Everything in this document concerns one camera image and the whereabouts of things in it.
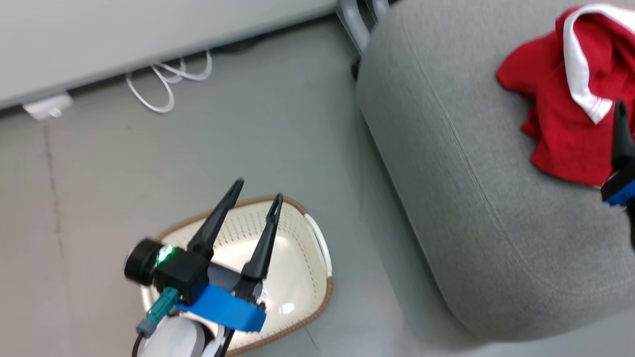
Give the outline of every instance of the seam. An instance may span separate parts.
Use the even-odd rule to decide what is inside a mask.
[[[591,107],[591,113],[589,113],[589,116],[595,115],[595,113],[598,111],[598,107],[600,103],[601,103],[600,98],[596,96],[596,101],[595,103],[593,103],[593,106]]]
[[[485,204],[485,207],[490,215],[490,218],[492,220],[492,222],[494,223],[494,226],[496,228],[496,230],[498,231],[499,235],[504,238],[504,240],[507,242],[508,247],[510,248],[510,250],[513,253],[514,258],[516,259],[516,261],[518,261],[520,263],[520,266],[523,270],[523,272],[530,277],[530,279],[532,279],[533,281],[535,281],[536,283],[538,283],[539,285],[542,285],[543,287],[547,288],[548,290],[551,290],[555,295],[560,296],[560,297],[564,297],[565,295],[567,295],[566,297],[570,297],[570,298],[576,298],[576,299],[585,299],[588,298],[589,295],[603,295],[605,293],[608,293],[612,290],[616,290],[618,288],[622,288],[623,286],[632,283],[635,278],[632,279],[626,279],[623,281],[619,281],[618,283],[612,284],[612,285],[608,285],[608,286],[604,286],[603,288],[597,288],[597,289],[591,289],[591,290],[583,290],[583,291],[571,291],[571,290],[567,290],[567,289],[562,289],[557,287],[554,283],[551,283],[549,280],[545,279],[544,277],[542,277],[541,275],[539,275],[538,273],[536,273],[533,269],[532,266],[529,264],[529,262],[525,259],[525,257],[523,256],[523,254],[521,253],[520,249],[518,248],[518,246],[515,244],[515,242],[513,241],[513,239],[511,239],[511,235],[509,234],[508,230],[505,228],[505,225],[503,225],[501,218],[498,215],[498,212],[496,211],[496,208],[494,207],[494,204],[491,202],[491,198],[489,197],[489,195],[487,194],[487,192],[485,191],[485,188],[483,187],[483,184],[481,182],[481,180],[479,179],[472,163],[470,162],[468,156],[467,156],[467,151],[465,150],[465,148],[463,147],[459,137],[458,137],[458,133],[450,119],[450,115],[448,114],[447,110],[445,109],[445,106],[443,105],[441,99],[439,98],[438,94],[436,93],[436,91],[434,90],[434,88],[431,86],[430,80],[427,76],[427,74],[425,73],[425,71],[423,70],[423,65],[421,63],[421,59],[418,55],[415,54],[413,45],[412,45],[412,41],[410,39],[410,36],[408,35],[406,28],[405,28],[405,22],[401,22],[401,30],[403,31],[404,34],[404,38],[406,39],[406,43],[408,44],[408,49],[411,53],[411,55],[416,58],[417,60],[417,67],[418,67],[418,71],[421,74],[422,78],[423,78],[423,82],[426,86],[426,88],[428,89],[428,91],[430,93],[432,93],[432,97],[435,101],[435,104],[437,106],[437,109],[442,113],[442,117],[443,117],[443,121],[444,124],[446,125],[446,129],[448,130],[448,133],[450,134],[453,144],[454,146],[457,148],[458,154],[461,157],[461,160],[463,162],[463,165],[465,166],[465,168],[467,169],[470,178],[472,179],[472,183],[474,184],[474,186],[476,187],[478,194],[482,200],[482,202]]]

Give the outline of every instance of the floor crack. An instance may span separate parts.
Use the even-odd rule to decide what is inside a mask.
[[[46,164],[48,166],[49,185],[53,194],[53,216],[55,219],[55,235],[57,236],[57,246],[60,249],[60,255],[64,258],[64,244],[62,243],[62,223],[60,219],[60,200],[57,194],[57,185],[55,183],[55,171],[53,169],[53,154],[51,153],[51,137],[49,134],[48,123],[44,123],[44,147],[46,150]]]
[[[316,345],[316,342],[313,341],[313,336],[311,336],[309,329],[305,327],[304,330],[306,330],[307,334],[309,335],[309,338],[311,339],[311,342],[313,343],[313,347],[316,348],[316,351],[319,351],[318,345]]]

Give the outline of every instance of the green led light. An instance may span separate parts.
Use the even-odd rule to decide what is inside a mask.
[[[174,252],[174,247],[171,245],[166,245],[161,248],[159,251],[159,255],[157,255],[157,265],[163,263],[166,258],[170,256]]]

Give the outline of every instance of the white desk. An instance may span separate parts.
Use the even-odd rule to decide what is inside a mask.
[[[0,108],[335,11],[337,0],[7,0]]]

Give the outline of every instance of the basket handle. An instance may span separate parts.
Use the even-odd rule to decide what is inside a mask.
[[[328,247],[326,246],[326,241],[324,240],[324,235],[322,231],[318,227],[318,223],[311,217],[308,213],[304,215],[309,221],[311,228],[313,229],[313,233],[317,239],[317,245],[322,252],[322,260],[324,261],[324,265],[326,266],[326,275],[331,277],[333,276],[333,265],[331,264],[331,254],[328,252]]]

